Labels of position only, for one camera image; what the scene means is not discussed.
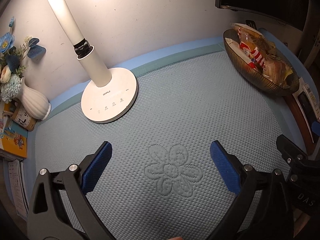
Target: fruit bowl filled with snacks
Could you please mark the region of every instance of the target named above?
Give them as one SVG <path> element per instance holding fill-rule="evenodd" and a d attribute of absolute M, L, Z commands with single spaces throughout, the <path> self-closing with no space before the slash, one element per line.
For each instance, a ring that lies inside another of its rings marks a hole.
<path fill-rule="evenodd" d="M 277 96 L 299 89 L 299 77 L 287 58 L 260 32 L 232 23 L 223 42 L 234 67 L 257 88 Z"/>

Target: lamp base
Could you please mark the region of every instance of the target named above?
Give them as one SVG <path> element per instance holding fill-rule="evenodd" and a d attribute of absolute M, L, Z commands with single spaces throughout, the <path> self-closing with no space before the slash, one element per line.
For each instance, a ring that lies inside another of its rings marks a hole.
<path fill-rule="evenodd" d="M 133 105 L 138 94 L 134 74 L 125 68 L 110 68 L 110 82 L 97 87 L 90 81 L 81 98 L 84 115 L 93 122 L 112 122 L 124 115 Z"/>

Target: white wall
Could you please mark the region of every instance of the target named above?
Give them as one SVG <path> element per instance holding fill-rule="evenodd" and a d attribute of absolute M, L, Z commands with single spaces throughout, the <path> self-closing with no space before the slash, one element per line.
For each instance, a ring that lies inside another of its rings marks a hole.
<path fill-rule="evenodd" d="M 296 49 L 301 32 L 268 17 L 217 9 L 215 0 L 66 0 L 90 44 L 108 67 L 141 54 L 209 37 L 221 36 L 230 22 L 256 21 Z M 0 18 L 0 35 L 15 16 L 15 45 L 25 36 L 39 38 L 47 53 L 28 59 L 26 83 L 49 100 L 89 79 L 47 0 L 11 0 Z"/>

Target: stack of papers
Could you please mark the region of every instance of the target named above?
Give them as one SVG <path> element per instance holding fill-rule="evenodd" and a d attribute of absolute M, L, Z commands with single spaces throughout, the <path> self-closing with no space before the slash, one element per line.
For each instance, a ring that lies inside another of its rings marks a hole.
<path fill-rule="evenodd" d="M 28 218 L 29 200 L 25 187 L 23 163 L 19 160 L 8 163 L 13 202 L 17 214 L 25 221 Z"/>

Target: ribbed glass bowl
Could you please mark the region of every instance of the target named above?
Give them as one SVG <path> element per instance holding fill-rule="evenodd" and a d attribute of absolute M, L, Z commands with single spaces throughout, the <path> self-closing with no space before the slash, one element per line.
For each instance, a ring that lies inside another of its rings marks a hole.
<path fill-rule="evenodd" d="M 248 80 L 251 84 L 256 86 L 257 88 L 276 95 L 276 96 L 287 96 L 291 95 L 292 93 L 298 91 L 299 89 L 299 77 L 292 67 L 291 63 L 287 60 L 287 58 L 277 49 L 276 56 L 283 59 L 289 67 L 292 69 L 293 73 L 287 77 L 287 87 L 286 89 L 279 87 L 278 85 L 272 83 L 270 80 L 265 78 L 263 75 L 252 69 L 240 56 L 238 56 L 233 49 L 227 44 L 226 39 L 233 39 L 234 41 L 240 43 L 238 33 L 233 30 L 226 30 L 223 33 L 223 43 L 224 47 L 226 48 L 227 54 L 233 63 L 234 67 L 240 72 L 242 76 L 246 80 Z"/>

